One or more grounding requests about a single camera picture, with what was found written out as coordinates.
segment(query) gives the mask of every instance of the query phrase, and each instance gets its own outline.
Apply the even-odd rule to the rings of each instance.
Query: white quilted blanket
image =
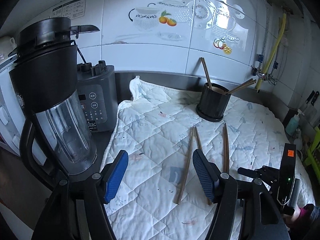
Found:
[[[122,149],[129,165],[121,186],[105,206],[113,231],[122,239],[204,239],[215,205],[209,206],[190,163],[182,201],[176,205],[192,126],[197,126],[203,151],[220,170],[223,163],[222,127],[228,125],[230,174],[238,167],[279,168],[288,140],[284,127],[266,107],[231,96],[222,122],[200,118],[195,111],[201,93],[157,86],[136,77],[130,82],[132,101],[118,107],[118,120],[105,150],[101,170]],[[298,205],[314,203],[309,177],[297,159],[302,179]],[[242,208],[236,211],[231,239],[237,239]]]

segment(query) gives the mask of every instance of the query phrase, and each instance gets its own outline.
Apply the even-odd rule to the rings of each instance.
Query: orange sticker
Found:
[[[288,150],[288,156],[289,157],[294,157],[294,151],[293,150]]]

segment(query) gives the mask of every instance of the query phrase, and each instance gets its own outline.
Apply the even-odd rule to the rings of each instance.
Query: wooden chopstick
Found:
[[[200,136],[199,136],[199,133],[198,133],[198,128],[196,126],[195,126],[195,130],[196,130],[196,139],[197,139],[198,147],[203,152],[201,141],[200,141]],[[208,205],[212,205],[212,202],[211,202],[211,200],[209,198],[207,198],[207,201],[208,201]]]
[[[224,151],[224,163],[223,163],[223,172],[226,172],[229,174],[229,140],[228,140],[228,130],[227,130],[227,124],[224,123],[223,127],[223,151]]]
[[[189,143],[188,159],[187,159],[187,162],[186,162],[186,166],[184,167],[184,173],[183,173],[183,178],[182,178],[182,182],[181,182],[181,186],[180,186],[180,191],[179,191],[179,194],[178,194],[178,197],[177,197],[177,204],[178,205],[181,203],[182,194],[183,194],[184,187],[185,187],[186,181],[187,181],[187,176],[188,176],[188,171],[189,171],[189,166],[190,166],[190,160],[191,160],[191,155],[192,155],[193,131],[194,131],[194,127],[192,127],[192,130],[191,130],[191,142]]]
[[[205,77],[207,78],[208,87],[212,90],[212,85],[211,85],[211,81],[210,81],[210,76],[209,76],[207,64],[205,63],[204,57],[201,57],[200,59],[201,59],[201,62],[202,62],[202,66],[203,66],[203,70],[204,70],[204,73],[205,73]]]
[[[257,81],[254,80],[254,79],[249,79],[249,80],[247,80],[246,82],[242,83],[241,85],[235,87],[234,89],[226,92],[225,95],[230,95],[230,94],[232,94],[232,93],[234,93],[234,92],[236,92],[236,91],[238,91],[238,90],[241,90],[241,89],[244,89],[244,88],[246,88],[246,87],[248,87],[248,86],[251,86],[251,85],[255,84],[256,82],[257,82]]]

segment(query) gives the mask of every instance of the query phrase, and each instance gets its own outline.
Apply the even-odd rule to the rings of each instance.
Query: white appliance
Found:
[[[19,142],[25,117],[13,90],[9,75],[9,72],[15,66],[15,60],[16,55],[9,57],[0,64],[0,147],[20,156]],[[52,133],[53,131],[49,133],[52,136],[47,139],[51,145],[55,145],[56,138]],[[32,145],[32,153],[38,163],[44,165],[46,157],[36,141]]]

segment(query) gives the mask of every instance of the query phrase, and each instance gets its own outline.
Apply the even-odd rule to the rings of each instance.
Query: yellow gas pipe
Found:
[[[276,50],[277,50],[277,48],[279,46],[280,40],[281,40],[281,38],[283,36],[286,19],[287,19],[287,15],[284,13],[283,14],[283,19],[282,19],[282,25],[281,25],[281,29],[280,29],[279,34],[278,34],[277,41],[276,41],[276,43],[274,44],[274,46],[273,46],[273,48],[271,50],[271,54],[270,54],[270,56],[268,58],[267,63],[265,64],[265,66],[262,69],[263,73],[268,73],[268,69],[270,67],[270,64],[271,64],[271,61],[273,59],[273,56],[275,55]],[[256,85],[256,90],[257,91],[259,91],[261,84],[262,84],[262,79],[259,79],[258,82],[257,82],[257,85]]]

